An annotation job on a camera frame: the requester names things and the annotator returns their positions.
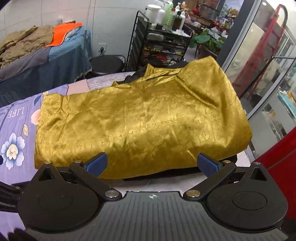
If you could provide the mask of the gold satin jacket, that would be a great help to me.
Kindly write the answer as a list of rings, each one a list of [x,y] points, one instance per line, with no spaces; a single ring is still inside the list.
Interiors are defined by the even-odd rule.
[[[148,66],[143,77],[87,93],[44,97],[35,167],[67,166],[107,154],[103,179],[197,166],[247,148],[252,130],[237,94],[212,57],[183,68]]]

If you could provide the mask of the red cabinet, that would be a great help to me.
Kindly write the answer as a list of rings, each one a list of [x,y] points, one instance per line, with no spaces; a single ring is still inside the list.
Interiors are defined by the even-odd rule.
[[[255,161],[268,170],[288,201],[287,218],[295,219],[295,171],[296,129],[293,128],[282,140]]]

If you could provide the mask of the purple floral bed sheet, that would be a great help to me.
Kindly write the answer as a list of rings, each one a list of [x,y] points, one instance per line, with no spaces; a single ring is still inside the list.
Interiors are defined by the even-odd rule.
[[[117,73],[72,84],[64,84],[1,108],[1,181],[15,184],[30,181],[36,169],[34,148],[40,108],[45,95],[59,93],[71,95],[89,92],[121,82],[129,74]]]

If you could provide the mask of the red ladder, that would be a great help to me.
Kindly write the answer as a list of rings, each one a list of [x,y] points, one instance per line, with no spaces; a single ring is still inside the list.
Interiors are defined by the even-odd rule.
[[[287,20],[288,11],[283,4],[273,8],[267,1],[260,3],[236,58],[240,67],[232,84],[239,97],[255,89],[272,57],[280,51]]]

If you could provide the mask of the black round stool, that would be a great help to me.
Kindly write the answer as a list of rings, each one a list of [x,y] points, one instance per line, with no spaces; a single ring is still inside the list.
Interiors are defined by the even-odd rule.
[[[120,73],[124,70],[125,63],[126,59],[123,55],[101,55],[90,61],[94,76]]]

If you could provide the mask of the green potted plant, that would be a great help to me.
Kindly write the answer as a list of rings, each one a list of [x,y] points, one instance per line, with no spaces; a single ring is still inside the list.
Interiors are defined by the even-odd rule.
[[[222,37],[218,35],[218,38],[216,39],[214,36],[209,34],[207,30],[201,32],[200,34],[193,34],[191,41],[189,43],[190,48],[204,48],[205,50],[208,50],[210,53],[214,54],[215,56],[218,56],[220,50],[222,49],[226,37]]]

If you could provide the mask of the orange cloth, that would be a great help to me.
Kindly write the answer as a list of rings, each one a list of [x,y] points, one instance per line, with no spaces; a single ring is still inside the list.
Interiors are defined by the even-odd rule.
[[[53,28],[53,39],[47,47],[60,46],[68,33],[83,26],[82,23],[63,23]]]

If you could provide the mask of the olive brown coat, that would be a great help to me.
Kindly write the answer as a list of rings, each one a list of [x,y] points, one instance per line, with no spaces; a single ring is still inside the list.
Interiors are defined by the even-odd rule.
[[[26,30],[10,33],[1,41],[1,68],[49,45],[53,40],[53,27],[33,26]]]

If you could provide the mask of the dark brown bottle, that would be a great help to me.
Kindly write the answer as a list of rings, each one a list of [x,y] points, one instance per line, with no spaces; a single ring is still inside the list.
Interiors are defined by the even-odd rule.
[[[176,14],[176,17],[174,19],[174,23],[172,25],[172,30],[176,31],[177,29],[179,29],[181,22],[182,22],[182,17],[181,17],[181,11],[178,11]]]

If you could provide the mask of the green clear bottle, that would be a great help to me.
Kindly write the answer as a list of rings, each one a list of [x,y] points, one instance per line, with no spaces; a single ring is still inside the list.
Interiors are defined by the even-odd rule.
[[[164,19],[163,19],[163,29],[166,31],[170,31],[172,29],[176,14],[175,9],[170,8],[166,11]]]

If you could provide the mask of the white plastic jar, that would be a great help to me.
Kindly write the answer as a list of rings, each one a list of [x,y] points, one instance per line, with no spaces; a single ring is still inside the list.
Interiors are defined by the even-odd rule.
[[[155,4],[147,5],[147,7],[145,8],[144,15],[146,16],[147,19],[149,19],[150,23],[155,23],[160,9],[161,7]]]

